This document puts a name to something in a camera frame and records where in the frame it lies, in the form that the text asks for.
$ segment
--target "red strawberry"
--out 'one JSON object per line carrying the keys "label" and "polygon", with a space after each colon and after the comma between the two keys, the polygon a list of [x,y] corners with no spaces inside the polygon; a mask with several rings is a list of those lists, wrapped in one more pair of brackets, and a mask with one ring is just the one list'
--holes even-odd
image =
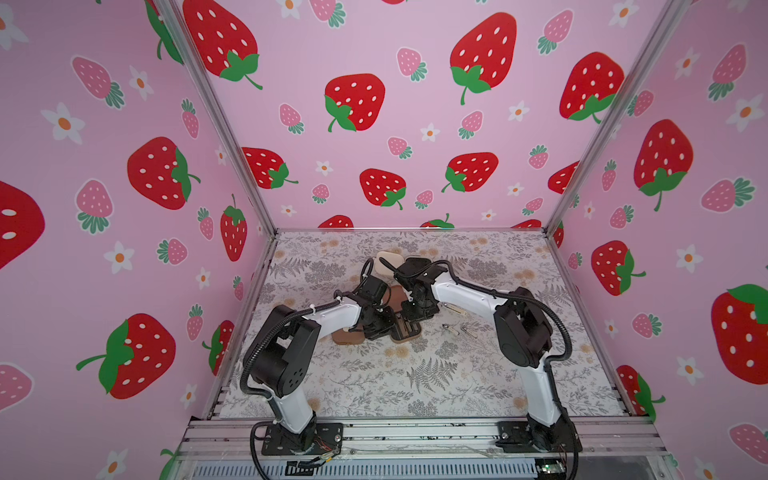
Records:
{"label": "red strawberry", "polygon": [[538,39],[538,53],[549,55],[550,52],[554,51],[558,47],[558,43],[568,36],[573,21],[573,11],[563,10],[547,22],[544,27],[544,36]]}
{"label": "red strawberry", "polygon": [[457,192],[473,192],[483,185],[493,175],[498,167],[498,157],[490,152],[463,154],[448,162],[445,179],[449,182],[441,190],[449,186]]}
{"label": "red strawberry", "polygon": [[483,20],[458,41],[451,52],[451,72],[453,81],[464,87],[462,105],[467,89],[479,94],[507,78],[517,36],[515,17],[499,12]]}
{"label": "red strawberry", "polygon": [[203,307],[195,303],[190,309],[189,316],[190,318],[187,320],[187,336],[193,342],[203,329]]}
{"label": "red strawberry", "polygon": [[694,148],[688,137],[672,120],[658,121],[651,125],[637,155],[634,184],[649,197],[659,196],[654,208],[658,212],[662,193],[674,190],[693,162]]}
{"label": "red strawberry", "polygon": [[574,162],[573,164],[568,165],[566,168],[562,168],[552,174],[552,176],[549,177],[549,182],[547,182],[549,190],[552,190],[556,194],[560,195],[565,193],[565,188],[568,186],[568,183],[571,182],[571,178],[574,176],[576,167],[578,167],[578,162]]}
{"label": "red strawberry", "polygon": [[719,214],[724,214],[734,206],[743,207],[752,200],[755,187],[749,180],[737,178],[735,181],[721,180],[714,184],[702,197],[701,206]]}
{"label": "red strawberry", "polygon": [[35,200],[0,181],[0,269],[38,241],[45,218]]}
{"label": "red strawberry", "polygon": [[192,193],[187,159],[166,137],[148,141],[128,158],[128,180],[136,191],[168,210],[178,210]]}
{"label": "red strawberry", "polygon": [[406,195],[406,181],[399,175],[384,170],[369,168],[360,174],[360,187],[366,200],[378,207],[400,206],[400,200]]}
{"label": "red strawberry", "polygon": [[107,339],[107,353],[83,360],[78,371],[104,359],[98,379],[108,394],[129,399],[159,379],[174,362],[176,341],[154,317],[137,313]]}
{"label": "red strawberry", "polygon": [[288,165],[273,151],[265,148],[243,147],[243,153],[256,185],[269,190],[282,187],[285,182],[298,184],[298,181],[288,180]]}
{"label": "red strawberry", "polygon": [[317,228],[354,228],[352,221],[345,215],[335,215],[322,222]]}
{"label": "red strawberry", "polygon": [[645,276],[634,271],[634,257],[624,242],[613,240],[592,252],[592,270],[603,288],[613,296],[629,290],[633,276]]}
{"label": "red strawberry", "polygon": [[184,21],[206,70],[229,81],[248,76],[259,67],[259,47],[247,26],[214,0],[184,0]]}
{"label": "red strawberry", "polygon": [[733,444],[758,463],[768,465],[768,431],[763,432],[751,423],[736,425],[728,431]]}
{"label": "red strawberry", "polygon": [[333,124],[345,130],[363,131],[371,128],[379,117],[385,88],[379,77],[370,73],[336,77],[326,85],[326,111]]}
{"label": "red strawberry", "polygon": [[768,383],[768,290],[747,284],[712,304],[712,328],[726,368],[745,382]]}
{"label": "red strawberry", "polygon": [[710,85],[711,101],[718,101],[725,98],[733,90],[733,83],[741,77],[746,68],[746,47],[739,43],[734,45],[723,60],[717,64],[712,72],[712,82]]}
{"label": "red strawberry", "polygon": [[35,380],[20,366],[0,362],[0,412],[26,399],[35,388]]}
{"label": "red strawberry", "polygon": [[235,325],[231,321],[224,320],[214,332],[214,336],[211,337],[210,346],[206,345],[205,340],[203,340],[203,348],[210,350],[210,353],[208,354],[208,365],[210,366],[210,371],[213,372],[214,375],[219,374],[219,367],[221,367],[221,362],[224,360],[224,355],[227,353],[227,347],[230,345],[230,338],[232,338],[232,331],[234,328]]}
{"label": "red strawberry", "polygon": [[120,84],[109,78],[107,69],[97,62],[79,55],[72,57],[72,68],[88,92],[107,106],[120,110],[125,105]]}
{"label": "red strawberry", "polygon": [[219,230],[221,231],[221,240],[224,241],[224,249],[227,251],[227,256],[233,262],[237,262],[240,259],[240,255],[243,254],[243,248],[245,248],[248,224],[245,221],[243,211],[237,208],[234,194],[232,195],[232,205],[227,207],[224,213],[221,214]]}
{"label": "red strawberry", "polygon": [[578,61],[560,98],[560,116],[584,120],[611,106],[624,81],[624,71],[605,53],[594,51]]}
{"label": "red strawberry", "polygon": [[200,131],[200,122],[195,116],[196,111],[192,106],[192,102],[189,101],[189,98],[185,98],[184,101],[181,102],[181,110],[183,110],[181,121],[183,121],[184,126],[187,127],[190,137],[197,138],[197,133]]}

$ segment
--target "pink wall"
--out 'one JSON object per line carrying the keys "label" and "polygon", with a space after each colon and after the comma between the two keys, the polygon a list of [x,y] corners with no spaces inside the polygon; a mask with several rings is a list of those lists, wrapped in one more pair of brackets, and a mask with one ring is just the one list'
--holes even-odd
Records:
{"label": "pink wall", "polygon": [[[247,292],[266,236],[232,165],[217,161],[220,140],[186,68],[165,47],[157,58],[143,2],[16,1],[0,5],[0,18],[0,477],[158,478],[170,459],[161,451],[203,415],[214,375],[202,342],[237,320],[233,279]],[[83,60],[73,69],[75,56],[109,79]],[[112,85],[119,110],[105,100]],[[191,134],[184,99],[195,109],[196,119],[185,115]],[[170,140],[139,150],[156,137]],[[176,148],[201,179],[188,201]],[[237,261],[220,234],[232,194],[248,229]],[[201,207],[212,219],[204,232]],[[164,239],[176,239],[168,263],[157,253]],[[202,325],[193,321],[190,341],[196,304]]]}
{"label": "pink wall", "polygon": [[[642,376],[630,394],[688,479],[768,477],[765,18],[764,2],[691,6],[641,89],[650,106],[641,93],[564,219],[560,252],[612,362]],[[630,252],[646,276],[628,276]]]}
{"label": "pink wall", "polygon": [[[665,3],[293,0],[289,8],[271,0],[177,1],[234,133],[264,180],[267,209],[278,227],[292,228],[315,228],[337,215],[348,218],[334,226],[546,223],[561,198],[550,187],[562,191],[565,183],[555,184],[570,178],[568,166],[597,127],[588,115],[567,117],[582,95],[615,93],[620,70],[630,69]],[[237,54],[227,58],[230,50]],[[604,55],[581,61],[593,52]],[[483,70],[479,79],[462,70],[473,65]],[[462,85],[481,93],[467,91],[462,105]],[[531,154],[538,145],[547,150]],[[449,186],[448,166],[461,173],[473,158],[481,167],[453,179],[467,191]]]}

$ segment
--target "pink strawberry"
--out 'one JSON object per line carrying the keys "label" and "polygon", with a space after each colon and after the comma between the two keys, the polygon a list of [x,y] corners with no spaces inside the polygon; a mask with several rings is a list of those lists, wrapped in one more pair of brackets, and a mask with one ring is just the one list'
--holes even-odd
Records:
{"label": "pink strawberry", "polygon": [[603,192],[607,192],[611,189],[616,181],[616,162],[611,158],[607,164],[605,164],[605,172],[603,172]]}
{"label": "pink strawberry", "polygon": [[411,81],[421,81],[427,75],[427,64],[422,61],[422,54],[411,48],[400,48],[397,51],[397,65],[400,73],[410,77]]}
{"label": "pink strawberry", "polygon": [[469,140],[475,136],[475,132],[480,130],[480,127],[482,127],[482,112],[480,110],[473,111],[462,120],[462,127],[459,128],[458,135],[462,140]]}
{"label": "pink strawberry", "polygon": [[701,206],[719,214],[724,214],[734,206],[743,207],[752,200],[752,192],[755,187],[750,186],[750,181],[741,177],[735,181],[721,180],[714,184],[702,197]]}
{"label": "pink strawberry", "polygon": [[26,399],[34,387],[35,381],[20,366],[0,362],[0,412]]}
{"label": "pink strawberry", "polygon": [[408,142],[402,138],[390,137],[386,144],[387,147],[389,147],[390,154],[397,155],[403,160],[410,158],[411,155],[413,155],[413,150],[408,146]]}
{"label": "pink strawberry", "polygon": [[733,83],[741,77],[746,68],[746,48],[744,44],[734,45],[717,64],[712,72],[713,84],[710,85],[711,101],[725,98],[733,90]]}
{"label": "pink strawberry", "polygon": [[525,204],[525,208],[523,209],[523,215],[526,217],[528,215],[533,215],[533,213],[541,208],[541,205],[544,203],[544,199],[539,197],[535,198],[534,200],[531,200],[530,202]]}
{"label": "pink strawberry", "polygon": [[632,223],[632,217],[634,217],[634,209],[631,205],[624,205],[616,209],[609,223],[613,228],[622,229],[627,226],[627,223]]}
{"label": "pink strawberry", "polygon": [[768,465],[768,431],[763,432],[751,423],[742,423],[729,430],[728,434],[742,452],[756,462]]}
{"label": "pink strawberry", "polygon": [[424,190],[419,195],[416,196],[416,208],[419,210],[424,210],[429,206],[429,204],[432,202],[432,198],[434,196],[432,195],[431,190]]}
{"label": "pink strawberry", "polygon": [[547,160],[549,160],[549,154],[544,145],[536,145],[536,148],[531,150],[529,155],[531,155],[531,158],[528,159],[528,163],[536,170],[543,168]]}
{"label": "pink strawberry", "polygon": [[190,132],[190,137],[197,138],[197,133],[200,131],[200,122],[197,120],[197,116],[195,116],[196,111],[189,98],[185,98],[181,102],[181,110],[184,111],[181,114],[181,120],[184,122],[184,126],[187,127],[187,131]]}
{"label": "pink strawberry", "polygon": [[157,248],[157,259],[163,263],[178,265],[187,258],[187,248],[179,240],[163,240]]}
{"label": "pink strawberry", "polygon": [[190,337],[190,341],[194,342],[203,329],[203,307],[195,303],[190,309],[189,316],[187,320],[187,336]]}
{"label": "pink strawberry", "polygon": [[197,211],[197,221],[200,222],[200,233],[208,240],[214,239],[214,219],[210,217],[208,210],[200,208]]}
{"label": "pink strawberry", "polygon": [[79,55],[72,57],[72,68],[88,92],[107,106],[120,110],[125,105],[120,84],[109,78],[107,69],[97,62]]}
{"label": "pink strawberry", "polygon": [[647,339],[661,335],[661,322],[659,321],[659,317],[654,316],[652,313],[648,313],[647,315],[641,313],[634,317],[634,320],[632,320],[632,328],[635,332],[639,333],[640,336]]}

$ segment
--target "strawberry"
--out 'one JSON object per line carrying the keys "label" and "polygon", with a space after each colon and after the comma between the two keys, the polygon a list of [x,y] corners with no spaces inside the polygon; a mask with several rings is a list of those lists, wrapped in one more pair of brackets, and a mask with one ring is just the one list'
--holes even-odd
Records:
{"label": "strawberry", "polygon": [[581,121],[611,106],[624,81],[624,71],[605,53],[594,51],[578,61],[560,98],[560,116]]}
{"label": "strawberry", "polygon": [[613,296],[629,290],[633,276],[645,276],[645,272],[632,273],[633,270],[634,257],[624,242],[613,240],[592,252],[592,271],[603,288]]}
{"label": "strawberry", "polygon": [[389,147],[390,154],[398,156],[403,160],[410,158],[411,155],[413,155],[413,150],[408,146],[408,142],[402,138],[390,137],[386,144],[387,147]]}
{"label": "strawberry", "polygon": [[462,127],[458,130],[458,136],[462,140],[469,140],[475,136],[475,132],[479,131],[480,127],[482,127],[482,112],[480,110],[473,111],[462,120]]}
{"label": "strawberry", "polygon": [[411,48],[400,48],[397,51],[397,66],[400,73],[410,77],[411,81],[421,81],[426,78],[427,64],[422,61],[422,54]]}
{"label": "strawberry", "polygon": [[659,317],[653,316],[650,313],[647,315],[641,313],[634,317],[634,320],[632,320],[632,328],[635,332],[640,333],[640,336],[647,339],[661,335],[661,322],[659,321]]}
{"label": "strawberry", "polygon": [[483,20],[458,41],[451,52],[453,81],[462,92],[462,105],[467,89],[473,94],[491,90],[509,73],[518,24],[515,17],[499,12]]}
{"label": "strawberry", "polygon": [[619,207],[616,209],[608,223],[613,228],[622,229],[627,226],[627,223],[632,223],[632,217],[634,217],[632,206],[624,205],[624,208]]}
{"label": "strawberry", "polygon": [[288,131],[295,135],[301,135],[304,132],[304,124],[301,123],[301,115],[295,108],[288,104],[280,105],[280,121],[288,127]]}
{"label": "strawberry", "polygon": [[185,98],[184,101],[181,102],[181,110],[181,121],[183,121],[184,126],[187,127],[190,137],[197,138],[197,133],[200,131],[200,122],[195,116],[196,111],[189,98]]}
{"label": "strawberry", "polygon": [[643,377],[629,365],[622,365],[616,369],[621,380],[621,385],[627,391],[634,412],[637,415],[648,415],[652,422],[656,422],[656,408],[654,403],[664,403],[667,399],[661,396],[658,400],[652,400],[650,387]]}
{"label": "strawberry", "polygon": [[552,176],[549,177],[549,181],[547,182],[549,190],[552,190],[556,194],[560,195],[565,193],[565,188],[571,182],[571,178],[574,176],[576,167],[578,167],[578,162],[574,162],[573,164],[568,165],[566,168],[562,168],[552,174]]}
{"label": "strawberry", "polygon": [[743,207],[752,200],[755,187],[749,180],[737,178],[735,181],[724,179],[712,186],[702,197],[701,206],[719,214],[724,214],[735,207]]}
{"label": "strawberry", "polygon": [[221,362],[227,353],[227,347],[230,345],[230,338],[232,338],[232,330],[234,328],[235,325],[231,321],[224,320],[214,332],[214,336],[211,337],[210,346],[206,345],[205,340],[203,340],[203,348],[210,350],[208,365],[214,375],[219,374],[219,367],[221,367]]}
{"label": "strawberry", "polygon": [[219,230],[221,231],[221,240],[224,241],[224,249],[227,251],[227,256],[233,262],[237,262],[240,259],[240,255],[243,254],[243,248],[245,248],[248,224],[245,221],[243,211],[237,208],[234,194],[232,195],[232,205],[227,207],[224,213],[221,214]]}
{"label": "strawberry", "polygon": [[746,68],[746,47],[743,43],[734,45],[712,72],[709,99],[718,101],[733,90],[733,83],[741,77]]}
{"label": "strawberry", "polygon": [[35,200],[0,181],[0,269],[38,241],[45,218]]}
{"label": "strawberry", "polygon": [[35,380],[20,366],[0,362],[0,412],[26,399],[35,388]]}
{"label": "strawberry", "polygon": [[379,207],[400,206],[400,200],[406,195],[406,181],[399,175],[384,170],[369,168],[360,174],[360,187],[366,199]]}
{"label": "strawberry", "polygon": [[449,182],[441,193],[449,186],[457,192],[473,192],[483,185],[493,175],[498,167],[498,157],[490,152],[463,154],[448,162],[445,179]]}
{"label": "strawberry", "polygon": [[208,209],[200,208],[197,211],[197,221],[200,222],[200,233],[208,240],[214,239],[214,219],[210,217]]}
{"label": "strawberry", "polygon": [[187,336],[193,342],[203,329],[203,307],[195,303],[190,309],[189,316],[187,320]]}
{"label": "strawberry", "polygon": [[654,103],[654,94],[648,90],[643,90],[639,95],[635,95],[627,107],[627,115],[630,117],[640,117]]}
{"label": "strawberry", "polygon": [[184,0],[184,21],[206,70],[229,81],[245,77],[259,67],[259,46],[247,26],[214,0]]}
{"label": "strawberry", "polygon": [[728,431],[733,444],[752,459],[768,465],[768,431],[762,431],[751,423],[736,425]]}
{"label": "strawberry", "polygon": [[573,11],[563,10],[547,22],[544,26],[544,36],[538,39],[538,53],[549,55],[550,52],[554,51],[558,47],[558,43],[568,36],[573,21]]}
{"label": "strawberry", "polygon": [[651,125],[634,164],[634,184],[649,197],[658,194],[654,212],[661,207],[662,193],[674,190],[693,162],[694,148],[672,120]]}
{"label": "strawberry", "polygon": [[326,85],[326,111],[333,124],[345,130],[363,131],[371,128],[379,117],[385,88],[379,77],[370,73],[336,77]]}
{"label": "strawberry", "polygon": [[531,157],[528,159],[528,163],[536,170],[544,168],[547,160],[549,160],[549,154],[544,145],[536,145],[529,155],[531,155]]}
{"label": "strawberry", "polygon": [[125,105],[120,84],[111,81],[107,69],[97,62],[75,55],[72,57],[72,69],[83,82],[88,93],[99,100],[104,100],[108,107],[120,110]]}
{"label": "strawberry", "polygon": [[141,146],[128,158],[128,180],[146,198],[168,210],[178,210],[192,193],[187,159],[176,144],[157,137]]}
{"label": "strawberry", "polygon": [[603,172],[603,192],[607,192],[611,189],[616,181],[616,162],[611,158],[607,164],[605,164],[605,171]]}
{"label": "strawberry", "polygon": [[270,188],[282,187],[285,182],[298,184],[298,181],[288,180],[288,165],[273,151],[265,148],[243,147],[243,153],[250,171],[253,172],[253,178],[256,179],[256,185],[269,190]]}
{"label": "strawberry", "polygon": [[345,215],[334,215],[322,222],[317,228],[354,228],[352,221]]}
{"label": "strawberry", "polygon": [[747,284],[718,296],[712,328],[726,368],[745,382],[768,383],[768,290]]}
{"label": "strawberry", "polygon": [[80,371],[104,359],[98,379],[108,394],[129,399],[159,379],[174,362],[176,341],[154,317],[137,313],[125,320],[107,339],[107,353],[76,365]]}

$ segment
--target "white flower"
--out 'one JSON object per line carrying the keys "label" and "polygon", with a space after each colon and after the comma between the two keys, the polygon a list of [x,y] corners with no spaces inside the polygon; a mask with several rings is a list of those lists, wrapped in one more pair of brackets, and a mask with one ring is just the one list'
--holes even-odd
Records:
{"label": "white flower", "polygon": [[19,30],[16,25],[13,25],[13,11],[9,5],[0,3],[0,25],[4,28],[0,28],[0,47],[3,50],[11,49],[11,40],[28,42],[29,39],[24,32]]}
{"label": "white flower", "polygon": [[677,374],[686,377],[691,385],[696,385],[696,379],[704,378],[704,374],[696,368],[695,358],[690,357],[688,360],[685,360],[678,356],[677,364],[680,366],[677,369]]}
{"label": "white flower", "polygon": [[438,133],[440,133],[440,130],[435,128],[435,124],[429,124],[427,128],[422,128],[422,141],[435,141]]}
{"label": "white flower", "polygon": [[69,137],[76,144],[83,144],[79,132],[85,126],[85,122],[79,118],[72,117],[66,105],[59,102],[56,111],[40,110],[40,113],[43,114],[45,120],[53,124],[54,140],[62,140]]}
{"label": "white flower", "polygon": [[614,3],[614,16],[608,22],[608,26],[619,24],[624,28],[627,26],[627,20],[630,15],[634,15],[640,7],[633,5],[634,0],[624,0],[622,3]]}
{"label": "white flower", "polygon": [[203,267],[200,267],[200,274],[196,275],[194,279],[197,280],[197,285],[200,287],[200,290],[202,290],[204,286],[210,286],[210,272],[206,272]]}
{"label": "white flower", "polygon": [[736,100],[736,113],[725,120],[727,124],[736,124],[739,133],[743,132],[746,126],[752,121],[762,118],[766,112],[758,108],[763,101],[763,94],[757,95],[750,101]]}
{"label": "white flower", "polygon": [[681,76],[685,75],[690,77],[690,73],[693,71],[694,63],[699,59],[701,53],[694,53],[694,48],[688,48],[685,52],[685,56],[674,63],[677,72],[674,74],[674,79],[677,80]]}
{"label": "white flower", "polygon": [[194,403],[197,397],[194,395],[194,391],[197,390],[197,385],[187,384],[187,389],[184,390],[184,394],[179,399],[184,404],[184,410],[189,408],[190,403]]}
{"label": "white flower", "polygon": [[107,252],[104,254],[104,258],[112,262],[112,273],[117,273],[122,269],[133,270],[134,266],[131,264],[131,257],[134,255],[134,249],[123,248],[123,244],[120,242],[114,243],[114,252]]}
{"label": "white flower", "polygon": [[509,120],[523,121],[523,115],[527,114],[531,109],[525,106],[525,102],[520,100],[520,103],[513,105],[509,108]]}
{"label": "white flower", "polygon": [[115,475],[125,472],[125,456],[128,454],[128,449],[123,450],[119,454],[117,452],[109,452],[107,456],[107,466],[101,469],[96,474],[97,480],[112,480]]}
{"label": "white flower", "polygon": [[332,172],[333,169],[330,166],[330,162],[315,162],[317,163],[317,168],[315,169],[315,172],[320,172],[323,174],[324,177],[328,176],[329,172]]}
{"label": "white flower", "polygon": [[146,101],[147,94],[154,93],[154,90],[152,90],[152,87],[147,82],[147,72],[142,71],[139,73],[133,65],[128,65],[128,67],[131,69],[131,75],[133,75],[133,78],[128,82],[128,84],[136,90],[139,90],[141,100]]}
{"label": "white flower", "polygon": [[704,258],[701,255],[696,255],[696,247],[691,244],[687,249],[677,249],[677,256],[680,258],[677,261],[677,268],[684,266],[689,272],[693,273],[696,269],[696,264],[700,263]]}

